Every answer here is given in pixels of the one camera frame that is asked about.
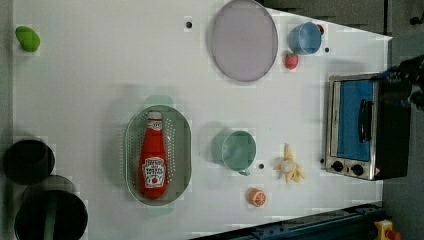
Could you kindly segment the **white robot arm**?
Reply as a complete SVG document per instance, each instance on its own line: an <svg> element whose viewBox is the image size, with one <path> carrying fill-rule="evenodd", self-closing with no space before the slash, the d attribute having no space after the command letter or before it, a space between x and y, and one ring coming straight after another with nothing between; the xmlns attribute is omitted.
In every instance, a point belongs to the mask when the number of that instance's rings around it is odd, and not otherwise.
<svg viewBox="0 0 424 240"><path fill-rule="evenodd" d="M387 100L406 108L414 105L423 110L424 55L402 61L381 73L384 82L395 89Z"/></svg>

